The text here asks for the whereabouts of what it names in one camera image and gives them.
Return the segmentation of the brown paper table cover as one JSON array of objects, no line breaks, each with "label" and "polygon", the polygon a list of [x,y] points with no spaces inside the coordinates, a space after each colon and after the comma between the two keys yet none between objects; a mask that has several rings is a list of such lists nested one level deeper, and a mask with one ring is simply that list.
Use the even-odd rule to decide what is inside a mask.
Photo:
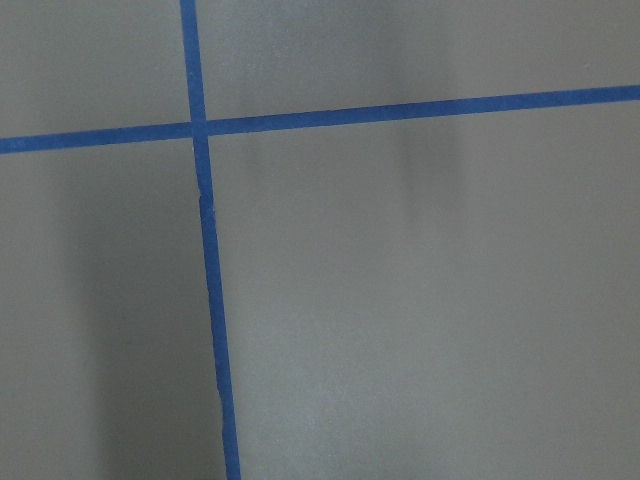
[{"label": "brown paper table cover", "polygon": [[5,1],[5,479],[635,479],[635,1]]}]

